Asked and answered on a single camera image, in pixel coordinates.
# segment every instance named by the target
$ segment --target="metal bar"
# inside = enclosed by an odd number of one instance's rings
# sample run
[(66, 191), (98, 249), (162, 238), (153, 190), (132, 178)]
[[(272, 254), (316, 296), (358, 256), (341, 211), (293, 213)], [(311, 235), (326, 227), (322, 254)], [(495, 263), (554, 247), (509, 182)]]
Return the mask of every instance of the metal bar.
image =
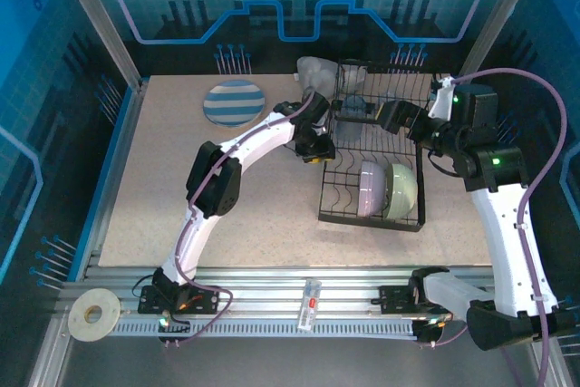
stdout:
[[(528, 349), (531, 356), (530, 361), (537, 373), (542, 360), (542, 344), (541, 342), (533, 342)], [(556, 337), (550, 339), (550, 364), (548, 365), (546, 383), (544, 385), (546, 387), (574, 386)]]
[(45, 283), (42, 278), (39, 278), (38, 280), (36, 280), (36, 285), (38, 287), (43, 287), (44, 286), (44, 287), (50, 287), (53, 290), (58, 290), (58, 291), (61, 290), (61, 288), (58, 287), (58, 286), (56, 286), (56, 285), (49, 285), (48, 283)]
[(140, 74), (101, 0), (79, 0), (79, 2), (123, 78), (132, 90), (138, 91)]
[(29, 272), (29, 274), (31, 276), (32, 275), (38, 275), (38, 276), (41, 276), (43, 278), (48, 278), (49, 280), (56, 281), (57, 283), (62, 283), (63, 282), (63, 280), (59, 280), (58, 278), (54, 278), (53, 276), (48, 276), (47, 274), (43, 274), (42, 272), (37, 271), (36, 269), (34, 269), (34, 267), (31, 267), (28, 272)]
[(73, 247), (71, 244), (67, 244), (67, 243), (66, 243), (66, 242), (64, 242), (62, 239), (60, 239), (60, 238), (58, 237), (58, 235), (54, 235), (54, 236), (53, 236), (53, 241), (54, 241), (54, 242), (58, 242), (58, 243), (60, 243), (60, 244), (63, 244), (64, 246), (66, 246), (66, 247), (69, 247), (69, 248), (70, 248), (70, 249), (72, 249), (73, 251), (76, 251), (76, 247)]
[[(113, 337), (189, 337), (199, 331), (207, 321), (193, 321), (190, 328), (182, 331), (181, 325), (172, 325), (167, 333), (160, 333), (159, 319), (123, 316), (115, 325), (109, 336)], [(212, 325), (204, 337), (350, 337), (369, 339), (392, 339), (414, 341), (411, 320), (325, 320), (317, 319), (313, 330), (309, 333), (297, 329), (296, 320), (267, 319), (253, 321), (251, 319), (228, 319)]]
[(54, 315), (48, 324), (28, 387), (57, 385), (66, 350), (71, 341), (71, 336), (66, 333), (66, 319), (67, 316), (64, 314)]
[(58, 254), (58, 253), (54, 252), (54, 250), (53, 250), (52, 248), (50, 248), (50, 249), (48, 250), (48, 255), (49, 255), (49, 256), (56, 257), (56, 258), (59, 258), (59, 259), (61, 259), (63, 262), (65, 262), (65, 263), (68, 263), (68, 264), (71, 264), (71, 263), (73, 262), (72, 260), (70, 260), (70, 259), (68, 259), (68, 258), (66, 258), (66, 257), (63, 257), (63, 256), (61, 256), (60, 254)]
[(109, 120), (109, 122), (114, 126), (115, 125), (115, 121), (112, 118), (111, 115), (109, 115), (109, 113), (107, 112), (107, 110), (105, 109), (105, 107), (102, 105), (99, 106), (99, 111), (101, 111), (101, 113), (107, 118), (107, 120)]
[(557, 339), (558, 340), (562, 340), (562, 339), (569, 339), (571, 337), (580, 337), (580, 334), (579, 333), (576, 333), (576, 334), (559, 335), (557, 337)]
[(492, 45), (498, 38), (499, 32), (511, 16), (518, 0), (498, 0), (488, 20), (483, 25), (478, 39), (473, 44), (469, 55), (461, 67), (459, 76), (476, 72), (483, 64)]
[(101, 79), (105, 82), (107, 87), (111, 90), (111, 92), (115, 96), (115, 100), (119, 103), (119, 107), (121, 107), (122, 103), (123, 103), (123, 97), (122, 97), (122, 95), (119, 94), (119, 91), (117, 91), (117, 88), (115, 88), (115, 85), (112, 82), (112, 80), (110, 78), (108, 78), (107, 76), (105, 76), (104, 74), (101, 75)]
[[(401, 319), (400, 315), (384, 316), (376, 297), (380, 285), (406, 285), (413, 267), (303, 267), (303, 268), (200, 268), (196, 279), (206, 285), (220, 285), (234, 293), (228, 318), (296, 319), (302, 301), (305, 279), (316, 277), (323, 283), (319, 301), (320, 319)], [(121, 300), (122, 309), (137, 310), (139, 299), (132, 288), (152, 268), (89, 266), (85, 278), (65, 283), (55, 305), (57, 313), (71, 305), (89, 289), (110, 289)], [(451, 273), (471, 285), (491, 288), (493, 275), (488, 266), (455, 267)], [(226, 299), (220, 301), (223, 308)], [(407, 314), (405, 318), (424, 317)]]
[(95, 193), (91, 203), (89, 217), (82, 230), (79, 247), (72, 262), (69, 280), (80, 280), (82, 278), (92, 251), (104, 242), (111, 220), (114, 198), (121, 184), (122, 171), (129, 155), (146, 88), (146, 85), (144, 85), (139, 92), (134, 92), (131, 96), (125, 97), (123, 101), (119, 117), (121, 123), (115, 126), (111, 143), (105, 156), (105, 162), (103, 163), (103, 167), (105, 168), (106, 166), (110, 170), (101, 172), (96, 189), (100, 192), (100, 195)]
[(74, 253), (71, 253), (70, 251), (68, 251), (68, 250), (66, 250), (64, 248), (61, 248), (58, 245), (54, 244), (53, 242), (51, 242), (50, 240), (48, 240), (48, 238), (46, 236), (43, 236), (40, 239), (40, 243), (43, 244), (43, 245), (48, 245), (50, 247), (56, 248), (59, 251), (63, 252), (64, 254), (67, 254), (69, 256), (74, 256)]
[(53, 267), (50, 267), (50, 265), (48, 263), (45, 263), (43, 265), (43, 271), (44, 272), (52, 272), (53, 274), (56, 274), (58, 276), (61, 276), (62, 278), (66, 279), (66, 274), (64, 272), (61, 271), (57, 271), (56, 269), (54, 269)]
[(34, 253), (34, 258), (46, 260), (47, 262), (52, 263), (53, 265), (57, 265), (63, 269), (68, 270), (68, 268), (69, 268), (68, 266), (61, 265), (60, 263), (55, 262), (54, 260), (52, 260), (51, 258), (48, 258), (47, 256), (43, 256), (43, 253), (41, 253), (40, 251), (36, 251), (36, 253)]

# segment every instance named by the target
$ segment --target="speckled tabletop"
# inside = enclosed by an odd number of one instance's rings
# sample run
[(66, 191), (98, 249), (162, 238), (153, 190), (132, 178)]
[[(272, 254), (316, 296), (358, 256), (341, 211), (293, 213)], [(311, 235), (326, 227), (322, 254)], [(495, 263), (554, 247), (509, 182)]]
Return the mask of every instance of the speckled tabletop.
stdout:
[[(141, 108), (100, 266), (159, 266), (186, 210), (185, 183), (199, 146), (244, 129), (209, 122), (206, 93), (237, 76), (154, 76)], [(292, 75), (239, 76), (278, 102), (297, 101)], [(212, 232), (202, 266), (489, 265), (483, 227), (459, 180), (424, 164), (427, 223), (418, 233), (318, 221), (322, 167), (279, 148), (249, 169), (240, 199)]]

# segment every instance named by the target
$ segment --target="black wire dish rack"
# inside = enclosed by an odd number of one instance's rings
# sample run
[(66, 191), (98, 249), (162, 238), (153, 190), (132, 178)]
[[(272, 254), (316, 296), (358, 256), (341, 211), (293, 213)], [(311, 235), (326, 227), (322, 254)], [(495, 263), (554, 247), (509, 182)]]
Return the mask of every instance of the black wire dish rack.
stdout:
[[(366, 70), (366, 74), (354, 73), (361, 70)], [(335, 97), (328, 117), (336, 159), (324, 164), (318, 219), (335, 224), (419, 231), (425, 224), (422, 149), (406, 137), (405, 129), (393, 135), (375, 119), (381, 105), (392, 100), (406, 100), (427, 108), (433, 75), (408, 65), (347, 60), (339, 62), (336, 77)], [(344, 128), (351, 131), (345, 135)], [(414, 208), (405, 218), (388, 219), (382, 213), (370, 217), (357, 215), (361, 166), (365, 160), (376, 162), (383, 169), (389, 163), (399, 163), (412, 170), (417, 178), (418, 195)], [(388, 201), (386, 192), (385, 207)]]

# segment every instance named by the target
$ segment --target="enclosure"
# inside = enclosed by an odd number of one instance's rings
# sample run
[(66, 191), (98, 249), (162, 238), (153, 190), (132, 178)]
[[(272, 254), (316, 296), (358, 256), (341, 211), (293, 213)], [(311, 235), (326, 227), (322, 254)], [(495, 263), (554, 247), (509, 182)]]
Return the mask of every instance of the enclosure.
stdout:
[[(467, 334), (421, 350), (405, 333), (412, 316), (385, 317), (370, 302), (419, 266), (447, 266), (493, 290), (484, 228), (463, 183), (377, 120), (386, 102), (432, 108), (432, 81), (494, 67), (535, 73), (565, 101), (564, 148), (530, 213), (546, 278), (561, 306), (577, 309), (580, 0), (0, 0), (0, 8), (2, 385), (177, 384), (193, 376), (189, 364), (209, 369), (194, 382), (224, 385), (233, 381), (218, 363), (236, 366), (243, 353), (247, 370), (231, 375), (239, 385), (270, 385), (277, 373), (281, 385), (371, 385), (393, 371), (401, 385), (516, 385), (500, 351), (481, 352)], [(244, 173), (196, 276), (231, 288), (234, 302), (209, 331), (215, 338), (166, 351), (159, 317), (137, 313), (133, 286), (174, 249), (200, 146), (300, 101), (297, 62), (306, 56), (337, 63), (330, 110), (316, 126), (327, 129), (334, 159), (305, 164), (279, 147)], [(560, 130), (551, 95), (516, 75), (475, 82), (498, 94), (499, 141), (517, 145), (535, 177)], [(217, 110), (209, 96), (224, 86), (255, 87), (252, 103)], [(360, 213), (369, 161), (411, 172), (417, 193), (407, 214), (389, 215), (395, 197)], [(292, 340), (307, 277), (323, 282), (317, 330)], [(118, 296), (121, 319), (109, 337), (82, 343), (66, 319), (95, 287)], [(371, 340), (377, 334), (401, 340)], [(560, 383), (547, 385), (578, 383), (576, 342), (575, 332), (551, 339), (548, 380)], [(540, 354), (538, 343), (507, 349), (525, 385)]]

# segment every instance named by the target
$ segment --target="blue and white striped plate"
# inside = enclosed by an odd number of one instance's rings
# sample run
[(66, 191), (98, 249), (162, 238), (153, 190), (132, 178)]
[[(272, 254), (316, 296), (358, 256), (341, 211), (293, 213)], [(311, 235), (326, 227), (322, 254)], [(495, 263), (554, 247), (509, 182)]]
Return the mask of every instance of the blue and white striped plate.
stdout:
[(203, 113), (218, 126), (240, 127), (255, 120), (265, 103), (264, 94), (252, 82), (227, 81), (208, 93)]

